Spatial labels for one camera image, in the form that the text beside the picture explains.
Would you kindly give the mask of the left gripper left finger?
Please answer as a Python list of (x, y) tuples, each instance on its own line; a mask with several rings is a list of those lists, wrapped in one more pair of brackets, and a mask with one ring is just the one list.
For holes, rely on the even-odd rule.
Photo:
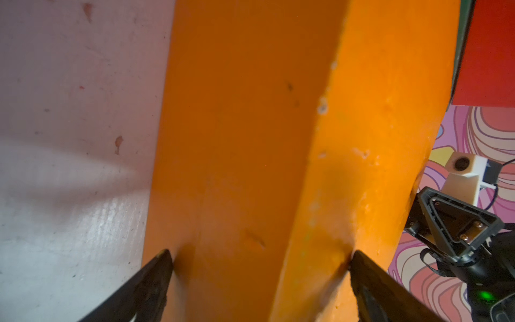
[(162, 250), (81, 321), (161, 321), (173, 272), (170, 251)]

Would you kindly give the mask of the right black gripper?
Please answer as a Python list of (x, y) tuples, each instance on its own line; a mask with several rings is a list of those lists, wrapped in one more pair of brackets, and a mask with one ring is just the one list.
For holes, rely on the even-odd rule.
[(426, 187), (404, 230), (442, 262), (464, 266), (473, 321), (514, 321), (514, 232), (497, 235), (503, 228), (496, 215)]

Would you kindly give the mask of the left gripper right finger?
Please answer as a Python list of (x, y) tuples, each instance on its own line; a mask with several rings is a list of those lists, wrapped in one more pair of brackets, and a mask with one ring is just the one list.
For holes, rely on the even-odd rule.
[(350, 263), (350, 278), (360, 321), (442, 320), (359, 250)]

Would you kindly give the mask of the red shoebox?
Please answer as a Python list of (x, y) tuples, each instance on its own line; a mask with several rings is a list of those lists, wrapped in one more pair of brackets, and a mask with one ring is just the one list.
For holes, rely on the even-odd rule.
[(514, 107), (514, 2), (475, 1), (453, 105)]

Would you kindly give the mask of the orange shoebox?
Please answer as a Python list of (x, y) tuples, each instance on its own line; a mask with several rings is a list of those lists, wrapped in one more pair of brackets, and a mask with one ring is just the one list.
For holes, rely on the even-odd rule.
[(165, 321), (357, 321), (449, 103), (458, 1), (177, 1), (144, 259)]

